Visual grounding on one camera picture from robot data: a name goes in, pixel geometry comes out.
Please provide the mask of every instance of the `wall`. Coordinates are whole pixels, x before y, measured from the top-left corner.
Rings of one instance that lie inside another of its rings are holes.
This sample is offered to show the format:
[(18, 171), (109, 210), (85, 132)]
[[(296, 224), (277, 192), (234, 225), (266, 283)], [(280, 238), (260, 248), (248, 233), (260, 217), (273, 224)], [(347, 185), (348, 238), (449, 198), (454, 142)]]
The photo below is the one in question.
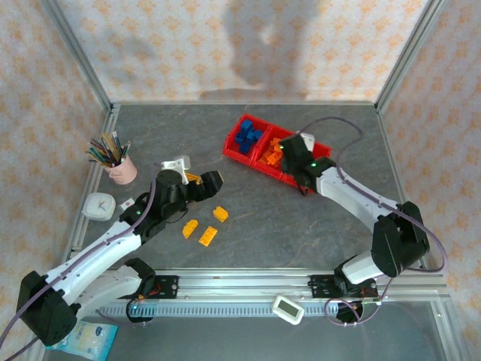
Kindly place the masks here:
[(449, 2), (383, 114), (410, 199), (449, 254), (463, 333), (481, 350), (481, 2)]
[[(0, 2), (0, 330), (32, 270), (60, 262), (103, 110), (38, 0)], [(25, 344), (18, 322), (0, 351)]]
[(60, 0), (113, 102), (376, 100), (428, 0)]

